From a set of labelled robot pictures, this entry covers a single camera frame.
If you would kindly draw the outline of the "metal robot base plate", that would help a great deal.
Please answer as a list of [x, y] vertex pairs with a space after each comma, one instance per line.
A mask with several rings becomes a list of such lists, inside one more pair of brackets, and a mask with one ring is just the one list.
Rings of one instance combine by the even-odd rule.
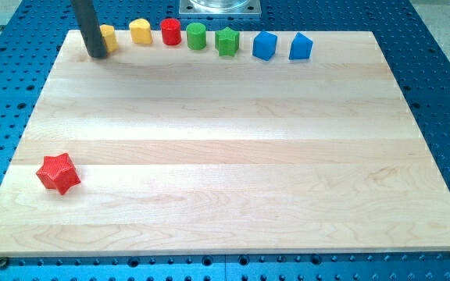
[[178, 14], [182, 17], [260, 17], [260, 0], [180, 0]]

